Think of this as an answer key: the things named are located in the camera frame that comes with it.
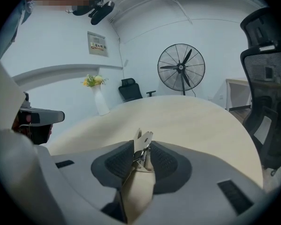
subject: flower vase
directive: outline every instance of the flower vase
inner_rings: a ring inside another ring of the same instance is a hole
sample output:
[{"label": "flower vase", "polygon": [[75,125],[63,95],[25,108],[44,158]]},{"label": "flower vase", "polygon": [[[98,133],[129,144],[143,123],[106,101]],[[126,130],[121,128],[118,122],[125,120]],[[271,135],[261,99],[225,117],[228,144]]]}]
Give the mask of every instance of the flower vase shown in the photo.
[{"label": "flower vase", "polygon": [[95,103],[100,116],[110,113],[110,110],[105,102],[103,94],[101,92],[101,85],[91,87],[94,93]]}]

